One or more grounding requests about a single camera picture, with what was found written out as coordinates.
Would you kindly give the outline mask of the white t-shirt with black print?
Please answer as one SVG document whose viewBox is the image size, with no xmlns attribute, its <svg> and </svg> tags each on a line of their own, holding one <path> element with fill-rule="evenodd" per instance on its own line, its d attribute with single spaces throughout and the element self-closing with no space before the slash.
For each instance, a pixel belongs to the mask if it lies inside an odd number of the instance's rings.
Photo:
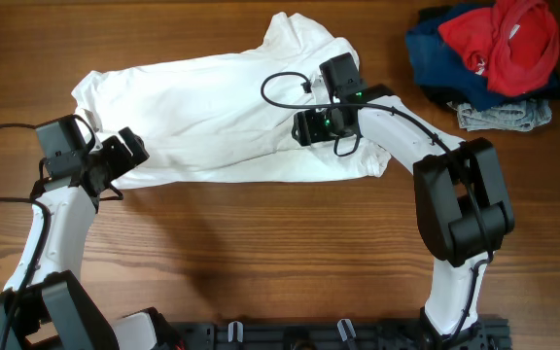
<svg viewBox="0 0 560 350">
<path fill-rule="evenodd" d="M 123 190 L 174 182 L 328 182 L 382 175 L 390 155 L 364 141 L 302 147 L 291 134 L 298 105 L 323 103 L 325 60 L 351 44 L 300 14 L 278 13 L 262 44 L 241 53 L 88 73 L 76 111 L 100 138 L 129 128 L 149 158 L 117 180 Z"/>
</svg>

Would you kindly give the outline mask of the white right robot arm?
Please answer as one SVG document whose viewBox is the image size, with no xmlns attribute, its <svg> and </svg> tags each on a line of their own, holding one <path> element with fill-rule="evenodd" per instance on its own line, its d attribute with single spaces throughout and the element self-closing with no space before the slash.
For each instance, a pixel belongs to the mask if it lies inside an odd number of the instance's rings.
<svg viewBox="0 0 560 350">
<path fill-rule="evenodd" d="M 434 257 L 432 286 L 415 329 L 397 342 L 420 349 L 486 349 L 495 338 L 477 314 L 483 276 L 514 228 L 494 146 L 446 134 L 407 109 L 384 86 L 334 103 L 301 107 L 293 137 L 302 146 L 353 137 L 382 147 L 412 175 L 417 227 Z"/>
</svg>

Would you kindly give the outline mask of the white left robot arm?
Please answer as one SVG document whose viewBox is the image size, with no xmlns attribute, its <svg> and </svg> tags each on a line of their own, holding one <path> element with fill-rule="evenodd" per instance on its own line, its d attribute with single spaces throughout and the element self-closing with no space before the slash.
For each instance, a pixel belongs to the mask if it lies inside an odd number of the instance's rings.
<svg viewBox="0 0 560 350">
<path fill-rule="evenodd" d="M 44 158 L 25 199 L 32 226 L 0 293 L 0 349 L 165 349 L 161 320 L 143 310 L 110 323 L 79 281 L 88 231 L 101 195 L 148 159 L 129 128 L 99 141 L 75 122 L 35 129 Z"/>
</svg>

